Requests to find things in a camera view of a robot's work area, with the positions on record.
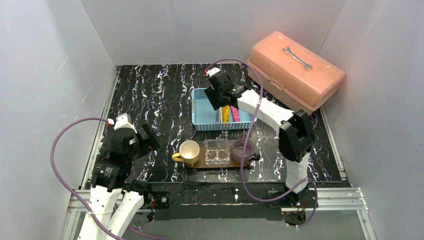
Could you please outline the purple translucent cup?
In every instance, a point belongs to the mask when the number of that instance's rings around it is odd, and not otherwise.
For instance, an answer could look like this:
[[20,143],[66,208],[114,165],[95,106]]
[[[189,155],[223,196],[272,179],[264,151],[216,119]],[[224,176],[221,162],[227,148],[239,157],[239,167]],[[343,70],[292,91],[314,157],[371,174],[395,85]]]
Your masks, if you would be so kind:
[[233,142],[231,147],[231,157],[237,163],[242,162],[242,157],[244,157],[244,163],[248,161],[259,161],[261,155],[255,152],[255,147],[253,143],[246,139],[240,138]]

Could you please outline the cream yellow mug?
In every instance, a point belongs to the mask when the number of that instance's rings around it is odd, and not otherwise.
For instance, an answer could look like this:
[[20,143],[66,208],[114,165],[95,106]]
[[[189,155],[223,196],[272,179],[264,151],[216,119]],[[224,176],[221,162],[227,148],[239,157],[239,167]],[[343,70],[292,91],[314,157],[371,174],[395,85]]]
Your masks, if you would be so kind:
[[184,141],[177,153],[174,153],[171,158],[176,162],[183,162],[187,165],[194,165],[200,157],[200,146],[193,140]]

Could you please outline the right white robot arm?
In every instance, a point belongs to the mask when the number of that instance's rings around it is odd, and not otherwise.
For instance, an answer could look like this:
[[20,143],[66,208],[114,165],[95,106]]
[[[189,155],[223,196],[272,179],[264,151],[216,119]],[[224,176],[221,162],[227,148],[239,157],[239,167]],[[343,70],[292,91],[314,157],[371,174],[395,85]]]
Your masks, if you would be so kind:
[[261,94],[246,85],[235,84],[219,68],[205,71],[210,83],[204,92],[214,110],[232,106],[252,114],[272,127],[278,134],[278,148],[286,159],[285,192],[273,200],[288,198],[302,199],[309,189],[308,161],[316,136],[309,115],[299,110],[294,112],[263,98]]

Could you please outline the brown wooden oval tray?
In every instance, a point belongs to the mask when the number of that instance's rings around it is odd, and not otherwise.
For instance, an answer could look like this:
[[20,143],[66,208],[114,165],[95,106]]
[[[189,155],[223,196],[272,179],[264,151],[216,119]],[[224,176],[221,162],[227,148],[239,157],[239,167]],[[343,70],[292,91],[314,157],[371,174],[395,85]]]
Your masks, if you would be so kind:
[[206,150],[205,150],[205,147],[204,146],[200,146],[199,149],[200,149],[200,152],[199,152],[199,159],[198,159],[198,161],[195,164],[185,163],[185,165],[188,168],[191,168],[191,169],[218,169],[218,168],[234,169],[234,168],[240,168],[241,167],[241,164],[238,163],[238,162],[236,162],[233,159],[232,155],[231,155],[233,153],[233,150],[232,150],[232,147],[231,146],[228,148],[228,152],[230,154],[230,163],[229,164],[221,164],[221,165],[218,165],[218,164],[208,165],[208,164],[206,164]]

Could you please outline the light blue plastic basket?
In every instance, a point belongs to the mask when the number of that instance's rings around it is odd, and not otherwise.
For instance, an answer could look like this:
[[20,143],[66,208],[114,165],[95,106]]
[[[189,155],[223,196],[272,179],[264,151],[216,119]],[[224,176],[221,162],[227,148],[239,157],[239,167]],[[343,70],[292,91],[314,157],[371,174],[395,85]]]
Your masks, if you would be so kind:
[[196,131],[228,131],[248,129],[253,115],[239,110],[240,122],[234,122],[231,109],[229,111],[229,122],[216,123],[216,111],[212,108],[204,88],[195,88],[191,91],[191,118]]

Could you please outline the yellow toothpaste tube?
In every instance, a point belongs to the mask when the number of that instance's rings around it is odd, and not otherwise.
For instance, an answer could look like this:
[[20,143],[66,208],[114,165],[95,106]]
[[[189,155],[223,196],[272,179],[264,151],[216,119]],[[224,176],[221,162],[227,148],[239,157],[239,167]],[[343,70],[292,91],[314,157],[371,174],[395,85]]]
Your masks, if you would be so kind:
[[221,108],[221,119],[223,123],[230,122],[230,106],[226,105]]

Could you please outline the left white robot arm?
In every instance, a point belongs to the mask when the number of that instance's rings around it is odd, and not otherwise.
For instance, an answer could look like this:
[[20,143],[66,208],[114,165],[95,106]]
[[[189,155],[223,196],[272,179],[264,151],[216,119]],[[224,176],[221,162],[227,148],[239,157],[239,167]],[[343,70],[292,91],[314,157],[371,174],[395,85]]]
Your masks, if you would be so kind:
[[78,235],[80,240],[110,240],[122,237],[136,212],[152,200],[151,184],[133,180],[125,184],[136,159],[160,148],[158,137],[143,124],[143,137],[129,123],[116,123],[106,158],[94,167],[89,207]]

